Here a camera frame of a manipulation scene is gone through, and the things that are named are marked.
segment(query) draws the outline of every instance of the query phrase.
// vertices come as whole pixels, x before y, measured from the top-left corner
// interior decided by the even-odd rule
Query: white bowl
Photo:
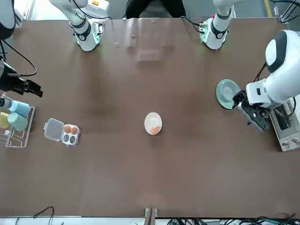
[[[162,122],[160,116],[156,112],[150,112],[145,118],[144,126],[145,126],[146,131],[150,135],[157,135],[160,132],[162,125],[163,125],[163,122]],[[159,130],[155,134],[153,134],[151,132],[151,130],[154,126],[159,126]]]

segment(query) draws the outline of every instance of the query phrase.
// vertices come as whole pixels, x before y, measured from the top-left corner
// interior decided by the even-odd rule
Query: brown egg
[[[70,127],[69,125],[65,125],[65,126],[64,126],[64,130],[65,130],[65,132],[68,134],[68,133],[70,133],[70,131],[71,131],[71,127]]]
[[[153,127],[151,128],[151,133],[152,133],[153,135],[155,135],[155,134],[157,134],[157,133],[159,132],[159,129],[160,129],[160,126],[155,125],[155,126],[153,126]]]
[[[78,131],[77,127],[71,127],[71,134],[75,135],[77,134],[77,131]]]

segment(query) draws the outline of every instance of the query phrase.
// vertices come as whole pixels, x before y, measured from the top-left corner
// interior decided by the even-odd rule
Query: black cable
[[[18,225],[20,218],[15,221],[15,225]]]
[[[194,29],[195,29],[198,33],[204,34],[203,31],[200,31],[200,30],[198,30],[198,29],[196,28],[196,26],[200,26],[200,24],[201,24],[202,22],[200,22],[200,23],[193,22],[191,19],[187,18],[186,16],[181,16],[180,18],[181,18],[181,19],[186,19],[189,23],[191,23],[191,24],[193,25]]]
[[[76,16],[78,16],[79,19],[84,20],[84,18],[81,18],[78,13],[76,13]]]
[[[286,21],[282,21],[282,22],[280,22],[280,23],[288,23],[288,22],[290,22],[290,21],[296,19],[296,18],[299,17],[299,16],[300,16],[300,14],[299,14],[299,15],[296,15],[296,16],[294,16],[293,18],[288,19],[288,20],[286,20]]]
[[[3,54],[3,59],[4,59],[4,61],[6,61],[6,55],[5,55],[5,50],[4,50],[4,47],[3,47],[3,44],[2,44],[2,40],[0,40],[0,46],[1,46],[1,51],[2,51],[2,54]]]
[[[85,14],[86,16],[90,17],[90,18],[93,18],[93,19],[99,19],[99,20],[103,20],[103,19],[111,19],[111,21],[113,21],[113,19],[110,17],[110,16],[106,16],[106,17],[94,17],[94,16],[91,16],[85,12],[83,12],[83,10],[77,5],[77,3],[75,2],[75,0],[73,0],[74,4],[77,6],[77,8],[83,13]]]
[[[51,214],[51,216],[50,216],[49,223],[48,223],[48,225],[50,225],[51,219],[53,218],[53,215],[54,215],[54,207],[53,207],[53,206],[48,206],[47,208],[43,209],[42,211],[40,211],[40,212],[38,212],[37,214],[35,214],[35,215],[33,216],[33,218],[34,218],[34,219],[37,218],[39,214],[42,214],[43,212],[45,212],[45,211],[48,210],[48,209],[52,209],[52,214]]]
[[[183,19],[186,19],[187,21],[189,21],[190,23],[192,23],[193,25],[196,25],[196,26],[200,26],[202,22],[193,22],[190,18],[186,17],[186,16],[181,16],[180,18],[183,18]]]
[[[256,82],[256,81],[259,80],[259,77],[260,77],[260,75],[261,75],[263,69],[265,69],[266,67],[267,67],[267,63],[265,62],[265,63],[263,64],[261,70],[258,72],[258,74],[256,75],[256,77],[254,78],[254,81],[253,81],[253,82]]]
[[[295,2],[293,0],[270,0],[270,1],[273,2],[273,3],[277,3],[277,2],[292,3],[292,4],[300,7],[300,3]]]
[[[293,97],[293,100],[294,100],[294,107],[293,107],[293,109],[292,109],[291,114],[289,114],[289,117],[292,116],[292,115],[294,114],[295,110],[296,110],[296,104],[297,104],[297,103],[296,103],[296,98]]]
[[[6,42],[6,40],[3,40],[5,44],[7,44],[12,50],[14,50],[16,53],[18,53],[19,55],[21,55],[26,61],[28,61],[30,63],[30,65],[32,65],[32,67],[34,68],[34,72],[32,74],[9,74],[10,76],[33,76],[35,74],[37,74],[37,68],[34,66],[34,64],[26,58],[26,56],[24,56],[22,53],[20,53],[18,50],[16,50],[13,46],[11,46],[9,43]]]
[[[226,225],[231,224],[233,221],[234,221],[234,219],[233,219],[232,221],[230,221],[229,223],[226,223]]]
[[[128,3],[129,3],[129,1],[130,1],[130,0],[128,0],[127,3],[126,3],[126,9],[127,9],[127,5],[128,5]],[[123,15],[122,18],[124,18],[125,16],[126,16],[126,13]]]

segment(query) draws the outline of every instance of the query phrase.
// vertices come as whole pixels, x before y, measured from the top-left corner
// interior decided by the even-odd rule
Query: white robotic arm
[[[214,0],[217,12],[214,18],[210,18],[203,23],[204,34],[201,34],[201,40],[210,49],[219,49],[227,35],[228,26],[233,17],[231,7],[244,0]]]
[[[49,0],[58,8],[70,21],[70,26],[74,29],[75,37],[82,50],[92,51],[100,43],[102,28],[99,23],[89,21],[82,8],[87,7],[88,0]]]
[[[300,94],[300,37],[292,30],[283,30],[266,48],[266,62],[270,75],[246,86],[233,97],[248,121],[260,130],[268,130],[269,113],[289,98]]]

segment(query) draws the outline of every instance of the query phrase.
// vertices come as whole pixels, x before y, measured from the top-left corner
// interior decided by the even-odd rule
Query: brown table
[[[273,130],[247,126],[215,97],[222,79],[241,88],[254,79],[282,28],[234,19],[213,52],[181,19],[114,20],[103,45],[83,52],[67,21],[24,23],[14,45],[36,65],[44,96],[18,96],[36,114],[26,149],[1,148],[0,215],[52,205],[70,216],[141,217],[156,207],[160,217],[299,217],[300,151],[281,152]],[[163,120],[157,136],[144,130],[152,111]],[[49,118],[78,125],[78,146],[46,139]]]

